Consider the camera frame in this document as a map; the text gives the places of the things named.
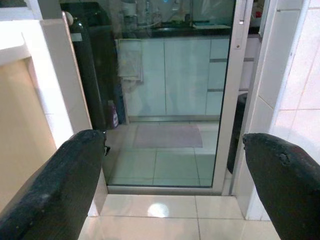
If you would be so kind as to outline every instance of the beige wall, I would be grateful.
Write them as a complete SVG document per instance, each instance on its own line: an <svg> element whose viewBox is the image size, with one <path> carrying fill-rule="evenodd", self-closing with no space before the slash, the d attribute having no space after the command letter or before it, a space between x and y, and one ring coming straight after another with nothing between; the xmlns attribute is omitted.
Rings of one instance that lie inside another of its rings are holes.
<svg viewBox="0 0 320 240"><path fill-rule="evenodd" d="M25 62L0 66L0 211L55 150Z"/></svg>

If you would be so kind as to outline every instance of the white wall tile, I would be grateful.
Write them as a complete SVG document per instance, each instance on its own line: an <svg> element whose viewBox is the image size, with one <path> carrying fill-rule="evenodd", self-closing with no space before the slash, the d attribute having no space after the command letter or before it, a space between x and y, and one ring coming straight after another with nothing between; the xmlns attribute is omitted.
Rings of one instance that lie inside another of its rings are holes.
<svg viewBox="0 0 320 240"><path fill-rule="evenodd" d="M56 148L59 148L74 133L67 114L46 114Z"/></svg>
<svg viewBox="0 0 320 240"><path fill-rule="evenodd" d="M320 109L320 47L318 47L309 78L306 82L299 109Z"/></svg>
<svg viewBox="0 0 320 240"><path fill-rule="evenodd" d="M320 8L320 0L311 0L309 8Z"/></svg>
<svg viewBox="0 0 320 240"><path fill-rule="evenodd" d="M280 110L276 117L274 126L271 129L271 134L287 140L294 122L295 114L295 110Z"/></svg>
<svg viewBox="0 0 320 240"><path fill-rule="evenodd" d="M82 130L91 129L89 117L83 102L78 102L68 115L75 134Z"/></svg>
<svg viewBox="0 0 320 240"><path fill-rule="evenodd" d="M255 112L252 116L250 133L267 133L270 128L273 114L274 110L258 96Z"/></svg>
<svg viewBox="0 0 320 240"><path fill-rule="evenodd" d="M83 95L64 22L47 20L42 22L42 29L65 106L70 111L83 101Z"/></svg>
<svg viewBox="0 0 320 240"><path fill-rule="evenodd" d="M298 110L288 141L303 148L320 164L320 110Z"/></svg>
<svg viewBox="0 0 320 240"><path fill-rule="evenodd" d="M296 32L299 11L276 12L264 61L260 95L275 107L283 81L292 41Z"/></svg>
<svg viewBox="0 0 320 240"><path fill-rule="evenodd" d="M297 109L320 42L320 9L308 10L280 109Z"/></svg>
<svg viewBox="0 0 320 240"><path fill-rule="evenodd" d="M279 0L276 6L279 10L301 9L303 0Z"/></svg>

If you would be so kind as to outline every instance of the cabinet drawer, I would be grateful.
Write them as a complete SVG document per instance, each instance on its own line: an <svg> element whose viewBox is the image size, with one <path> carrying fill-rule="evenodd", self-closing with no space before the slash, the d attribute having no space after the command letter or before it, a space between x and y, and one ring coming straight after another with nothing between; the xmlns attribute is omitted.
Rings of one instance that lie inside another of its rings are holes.
<svg viewBox="0 0 320 240"><path fill-rule="evenodd" d="M210 59L226 59L229 51L229 38L212 39Z"/></svg>
<svg viewBox="0 0 320 240"><path fill-rule="evenodd" d="M222 98L223 98L222 91L214 91L208 92L206 95L206 115L214 115L219 116L221 113L221 106L222 106Z"/></svg>
<svg viewBox="0 0 320 240"><path fill-rule="evenodd" d="M208 89L223 89L225 86L227 62L210 62Z"/></svg>

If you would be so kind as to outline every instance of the glass panel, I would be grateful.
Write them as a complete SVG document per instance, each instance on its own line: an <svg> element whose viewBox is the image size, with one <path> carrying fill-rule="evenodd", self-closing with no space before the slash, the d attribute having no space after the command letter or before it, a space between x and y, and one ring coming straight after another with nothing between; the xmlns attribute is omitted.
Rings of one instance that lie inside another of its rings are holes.
<svg viewBox="0 0 320 240"><path fill-rule="evenodd" d="M235 2L61 4L108 185L212 186Z"/></svg>
<svg viewBox="0 0 320 240"><path fill-rule="evenodd" d="M26 7L24 0L0 0L0 8L19 8Z"/></svg>

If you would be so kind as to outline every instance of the aluminum door frame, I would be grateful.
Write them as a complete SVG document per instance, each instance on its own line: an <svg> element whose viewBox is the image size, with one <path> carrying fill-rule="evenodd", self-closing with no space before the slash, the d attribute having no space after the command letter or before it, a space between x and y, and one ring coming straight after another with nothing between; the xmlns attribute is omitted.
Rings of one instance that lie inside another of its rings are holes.
<svg viewBox="0 0 320 240"><path fill-rule="evenodd" d="M241 77L239 76L242 74L244 64L253 1L236 0L234 8L212 187L108 185L109 194L221 195L225 181L229 146L241 82Z"/></svg>

